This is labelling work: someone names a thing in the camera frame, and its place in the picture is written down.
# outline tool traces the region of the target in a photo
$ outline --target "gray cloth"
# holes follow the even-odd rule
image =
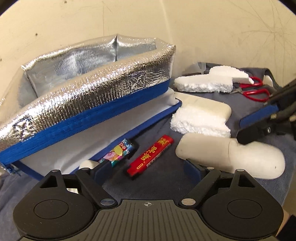
[[[252,69],[254,75],[262,78],[264,70]],[[227,126],[231,129],[232,137],[236,136],[239,120],[260,107],[262,103],[247,99],[243,95],[196,93],[195,95],[213,99],[228,104],[232,115]],[[104,189],[117,201],[129,199],[173,199],[179,201],[192,188],[190,179],[183,173],[183,161],[175,155],[175,149],[182,134],[170,129],[171,115],[163,118],[135,138],[139,149],[135,155],[120,162],[113,169],[113,176],[104,185]],[[158,158],[142,175],[131,180],[125,174],[127,166],[162,135],[171,136],[175,142]],[[288,192],[296,160],[296,141],[290,134],[284,136],[267,136],[260,140],[279,148],[285,156],[286,168],[281,177],[274,180],[258,180],[259,183],[281,204]],[[15,241],[19,234],[12,220],[15,205],[37,183],[28,175],[0,177],[0,241]]]

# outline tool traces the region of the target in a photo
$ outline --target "styrofoam piece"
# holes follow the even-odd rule
[[[179,142],[176,155],[225,172],[244,169],[256,178],[274,179],[285,170],[285,158],[278,148],[260,142],[241,145],[235,138],[188,133]]]
[[[225,124],[226,119],[203,109],[192,106],[179,108],[173,114],[170,127],[173,131],[200,133],[216,137],[230,137],[230,129]]]
[[[213,115],[220,116],[226,121],[231,115],[230,106],[222,102],[180,92],[175,92],[175,98],[182,101],[182,108],[185,106],[198,108],[200,110],[207,111]]]
[[[43,176],[52,169],[59,169],[62,174],[71,173],[84,160],[90,159],[119,137],[177,104],[178,100],[175,99],[174,93],[169,88],[164,94],[144,104],[48,146],[20,161]]]
[[[232,77],[214,74],[181,76],[175,79],[178,91],[186,92],[224,92],[230,93],[233,88]]]
[[[210,69],[209,74],[232,77],[233,83],[254,84],[246,72],[230,66],[214,66]]]

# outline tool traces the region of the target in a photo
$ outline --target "white plastic object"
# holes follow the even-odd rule
[[[182,75],[190,75],[190,74],[204,74],[205,70],[207,69],[207,65],[205,62],[197,62],[195,64],[190,65],[188,68],[183,71]]]
[[[99,163],[97,161],[85,160],[80,164],[79,169],[84,168],[84,167],[94,169],[98,164]]]
[[[175,79],[174,86],[178,91],[186,92],[224,92],[230,93],[233,88],[232,77],[214,74],[181,76]]]
[[[209,74],[232,77],[233,83],[254,84],[246,72],[230,66],[214,66],[210,69]]]
[[[79,169],[84,168],[84,167],[88,167],[90,169],[95,168],[99,163],[97,161],[91,161],[91,160],[85,160],[83,161],[80,166]],[[77,188],[67,188],[67,190],[69,192],[73,192],[73,193],[77,193],[78,194],[78,190]]]
[[[231,115],[230,106],[222,102],[180,92],[175,92],[175,98],[182,101],[182,108],[186,106],[198,108],[224,118],[226,121]]]
[[[285,170],[285,158],[278,148],[260,142],[241,145],[235,138],[188,133],[179,142],[176,155],[220,171],[244,169],[263,179],[277,178]]]
[[[274,83],[272,82],[272,79],[271,79],[271,77],[269,75],[264,75],[262,82],[263,82],[264,85],[269,85],[271,87],[274,86]]]

